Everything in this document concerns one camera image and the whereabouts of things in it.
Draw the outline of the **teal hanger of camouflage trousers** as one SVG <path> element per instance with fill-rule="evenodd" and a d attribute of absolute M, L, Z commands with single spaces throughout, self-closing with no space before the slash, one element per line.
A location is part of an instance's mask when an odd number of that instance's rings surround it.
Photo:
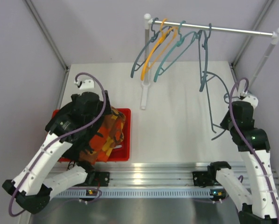
<path fill-rule="evenodd" d="M 209 30 L 206 33 L 205 30 L 198 31 L 198 55 L 199 55 L 199 71 L 200 71 L 200 88 L 199 92 L 203 92 L 207 83 L 207 68 L 208 68 L 208 40 L 212 32 L 212 23 L 209 23 Z M 204 67 L 202 69 L 201 49 L 204 50 Z"/>

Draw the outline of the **black trousers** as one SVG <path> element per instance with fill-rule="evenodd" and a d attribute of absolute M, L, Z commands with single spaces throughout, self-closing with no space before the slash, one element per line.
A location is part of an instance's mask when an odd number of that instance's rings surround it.
<path fill-rule="evenodd" d="M 67 142 L 72 145 L 63 153 L 63 157 L 77 162 L 88 162 L 86 159 L 87 150 L 92 152 L 89 146 L 90 140 L 93 138 L 94 133 L 92 131 L 80 131 L 70 134 L 60 139 L 61 143 Z"/>

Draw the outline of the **orange camouflage trousers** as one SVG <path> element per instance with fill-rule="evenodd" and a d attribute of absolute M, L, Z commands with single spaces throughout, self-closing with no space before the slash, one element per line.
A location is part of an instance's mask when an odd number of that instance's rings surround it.
<path fill-rule="evenodd" d="M 107 162 L 114 147 L 124 140 L 123 128 L 126 116 L 118 109 L 111 107 L 111 114 L 104 117 L 101 127 L 88 142 L 89 148 L 79 153 L 79 161 L 95 164 Z"/>

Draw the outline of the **teal hanger of newspaper trousers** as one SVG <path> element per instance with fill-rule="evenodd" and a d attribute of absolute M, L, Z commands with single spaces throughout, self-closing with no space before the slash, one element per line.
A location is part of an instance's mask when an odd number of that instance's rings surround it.
<path fill-rule="evenodd" d="M 157 32 L 153 29 L 153 25 L 155 24 L 155 22 L 158 20 L 158 18 L 154 18 L 152 19 L 150 17 L 150 14 L 145 14 L 144 15 L 144 26 L 145 26 L 145 46 L 143 47 L 143 49 L 140 51 L 139 55 L 137 56 L 136 60 L 134 61 L 134 64 L 132 66 L 131 69 L 131 74 L 130 77 L 133 78 L 134 77 L 134 73 L 136 71 L 138 71 L 142 66 L 144 67 L 146 64 L 146 61 L 148 60 L 148 57 L 150 55 L 149 52 L 149 45 L 153 42 L 155 42 L 158 39 L 159 34 L 165 34 L 164 38 L 160 38 L 161 42 L 155 44 L 155 50 L 153 51 L 153 53 L 158 49 L 158 47 L 163 43 L 163 41 L 169 36 L 169 34 L 173 31 L 173 28 L 171 26 L 164 26 L 161 27 L 160 30 L 158 30 Z M 144 54 L 144 61 L 142 63 L 139 63 L 139 59 L 141 57 L 141 55 Z"/>

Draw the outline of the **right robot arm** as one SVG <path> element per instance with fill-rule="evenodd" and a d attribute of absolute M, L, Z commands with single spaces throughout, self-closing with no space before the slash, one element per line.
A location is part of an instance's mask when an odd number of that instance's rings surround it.
<path fill-rule="evenodd" d="M 242 224 L 279 224 L 279 197 L 270 163 L 270 144 L 263 129 L 254 127 L 256 96 L 247 94 L 232 102 L 232 109 L 220 126 L 230 132 L 245 163 L 250 183 L 247 190 L 226 161 L 212 162 L 207 167 L 208 180 L 221 184 L 238 210 Z"/>

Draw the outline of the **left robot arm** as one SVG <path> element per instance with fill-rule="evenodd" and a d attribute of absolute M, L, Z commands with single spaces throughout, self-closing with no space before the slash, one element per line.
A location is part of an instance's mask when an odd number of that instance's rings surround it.
<path fill-rule="evenodd" d="M 91 185 L 95 173 L 89 162 L 80 160 L 80 152 L 93 152 L 90 140 L 98 133 L 104 117 L 111 113 L 107 91 L 102 91 L 103 100 L 93 92 L 73 94 L 65 105 L 50 120 L 45 130 L 47 136 L 23 171 L 12 180 L 5 180 L 3 189 L 11 195 L 10 203 L 17 204 L 31 214 L 42 211 L 56 195 L 73 187 Z M 48 178 L 47 175 L 62 157 L 76 161 L 68 171 Z"/>

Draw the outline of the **orange plastic hanger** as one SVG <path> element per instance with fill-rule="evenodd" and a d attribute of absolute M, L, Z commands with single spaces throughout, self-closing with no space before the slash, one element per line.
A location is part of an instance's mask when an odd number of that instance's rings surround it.
<path fill-rule="evenodd" d="M 167 18 L 163 19 L 160 23 L 160 27 L 164 27 L 166 26 L 165 23 L 167 22 Z M 165 34 L 159 34 L 158 39 L 151 43 L 149 45 L 149 52 L 150 55 L 148 57 L 148 60 L 146 61 L 145 66 L 142 68 L 141 71 L 141 80 L 144 81 L 146 78 L 148 78 L 148 73 L 150 72 L 151 68 L 154 66 L 155 62 L 158 61 L 160 59 L 160 57 L 166 52 L 166 50 L 168 49 L 168 47 L 170 47 L 170 45 L 172 45 L 172 43 L 174 42 L 174 40 L 177 37 L 177 27 L 176 26 L 171 26 L 173 28 L 174 32 L 171 32 L 169 34 L 169 36 L 163 41 L 163 43 L 158 47 L 158 49 L 153 53 L 153 51 L 155 50 L 155 44 L 160 43 L 161 40 L 160 38 L 164 38 Z"/>

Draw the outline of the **teal hanger of black trousers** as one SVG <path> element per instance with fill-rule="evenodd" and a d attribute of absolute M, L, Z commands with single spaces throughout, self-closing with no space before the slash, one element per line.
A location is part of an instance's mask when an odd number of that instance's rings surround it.
<path fill-rule="evenodd" d="M 205 76 L 206 78 L 206 82 L 205 82 L 205 87 L 206 87 L 206 94 L 207 94 L 207 103 L 208 103 L 208 112 L 209 112 L 209 119 L 210 119 L 210 127 L 211 127 L 211 131 L 212 133 L 215 134 L 215 136 L 211 139 L 212 141 L 215 141 L 217 140 L 218 138 L 220 138 L 224 133 L 225 133 L 225 129 L 223 129 L 220 125 L 216 124 L 215 123 L 215 119 L 214 119 L 214 114 L 213 114 L 213 105 L 212 105 L 212 97 L 210 96 L 210 88 L 209 88 L 209 82 L 212 80 L 212 79 L 215 79 L 217 78 L 222 86 L 224 87 L 225 89 L 225 93 L 223 95 L 223 101 L 224 103 L 228 103 L 228 99 L 229 99 L 229 89 L 226 85 L 226 83 L 223 81 L 223 79 L 213 73 L 213 72 L 209 72 L 209 71 L 203 71 L 203 75 Z"/>

